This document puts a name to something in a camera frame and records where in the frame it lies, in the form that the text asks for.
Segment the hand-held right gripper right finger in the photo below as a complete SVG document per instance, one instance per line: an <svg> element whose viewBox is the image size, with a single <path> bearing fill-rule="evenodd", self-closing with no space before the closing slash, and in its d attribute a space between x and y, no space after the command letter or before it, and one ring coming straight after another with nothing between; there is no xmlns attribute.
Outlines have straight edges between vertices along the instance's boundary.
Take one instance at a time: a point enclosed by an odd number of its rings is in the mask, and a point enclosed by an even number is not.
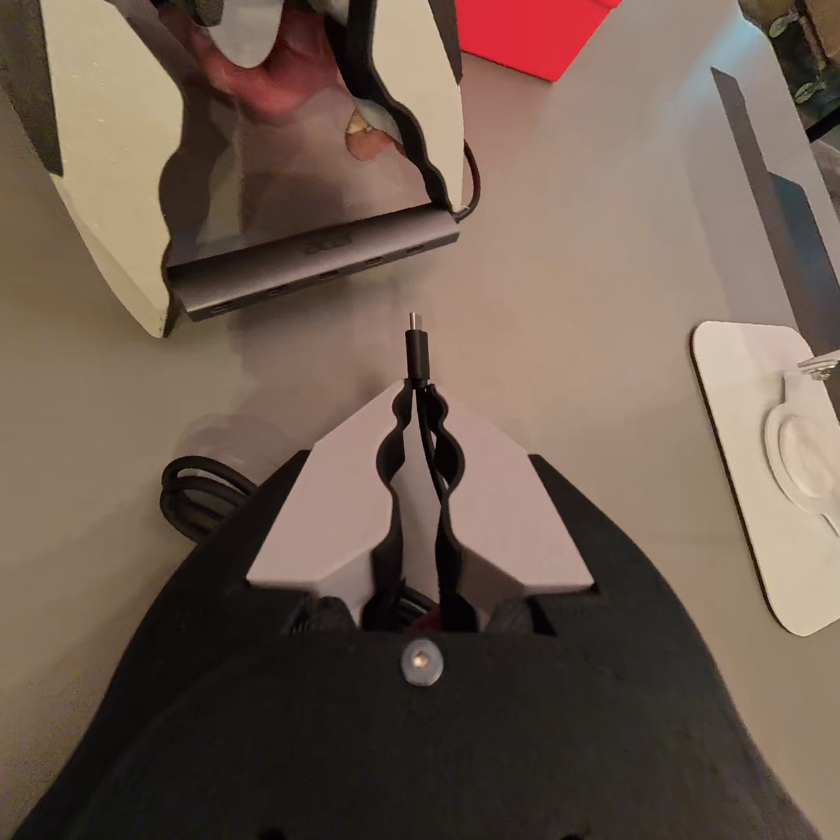
<svg viewBox="0 0 840 840"><path fill-rule="evenodd" d="M527 451L434 385L423 447L438 492L441 619L481 621L504 602L589 591L594 579Z"/></svg>

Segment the red plastic bin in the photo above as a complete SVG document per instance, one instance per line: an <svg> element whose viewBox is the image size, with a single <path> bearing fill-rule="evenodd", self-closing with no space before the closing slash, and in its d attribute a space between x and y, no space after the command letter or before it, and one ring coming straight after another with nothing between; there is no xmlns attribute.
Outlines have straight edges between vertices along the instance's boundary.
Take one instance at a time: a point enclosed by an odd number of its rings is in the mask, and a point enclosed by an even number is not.
<svg viewBox="0 0 840 840"><path fill-rule="evenodd" d="M621 1L456 1L462 50L556 82Z"/></svg>

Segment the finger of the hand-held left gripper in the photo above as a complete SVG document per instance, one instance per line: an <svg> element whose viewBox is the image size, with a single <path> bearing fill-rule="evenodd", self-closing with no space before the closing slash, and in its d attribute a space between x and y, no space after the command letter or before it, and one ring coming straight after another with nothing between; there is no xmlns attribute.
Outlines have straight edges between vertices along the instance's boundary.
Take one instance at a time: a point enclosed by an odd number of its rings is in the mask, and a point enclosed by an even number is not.
<svg viewBox="0 0 840 840"><path fill-rule="evenodd" d="M466 142L455 2L344 3L346 135L368 160L392 144L423 177L429 199L464 217Z"/></svg>
<svg viewBox="0 0 840 840"><path fill-rule="evenodd" d="M47 1L41 17L62 163L51 178L115 297L163 338L171 234L160 189L182 140L181 91L119 6Z"/></svg>

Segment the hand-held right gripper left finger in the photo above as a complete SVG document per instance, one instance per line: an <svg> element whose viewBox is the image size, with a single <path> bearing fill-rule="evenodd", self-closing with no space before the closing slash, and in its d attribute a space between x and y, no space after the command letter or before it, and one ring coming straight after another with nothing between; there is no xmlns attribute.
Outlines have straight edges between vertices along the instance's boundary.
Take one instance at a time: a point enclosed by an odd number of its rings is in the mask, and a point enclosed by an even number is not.
<svg viewBox="0 0 840 840"><path fill-rule="evenodd" d="M397 381L322 437L269 528L247 581L340 599L357 624L403 577L403 533L392 487L405 459L413 387Z"/></svg>

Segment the grey usb hub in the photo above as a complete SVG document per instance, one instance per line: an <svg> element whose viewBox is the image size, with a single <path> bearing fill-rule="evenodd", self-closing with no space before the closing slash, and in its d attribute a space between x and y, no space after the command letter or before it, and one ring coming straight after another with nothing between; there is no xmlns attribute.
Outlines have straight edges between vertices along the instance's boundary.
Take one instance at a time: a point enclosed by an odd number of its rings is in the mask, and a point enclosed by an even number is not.
<svg viewBox="0 0 840 840"><path fill-rule="evenodd" d="M459 224L432 204L296 234L167 270L194 322L453 244Z"/></svg>

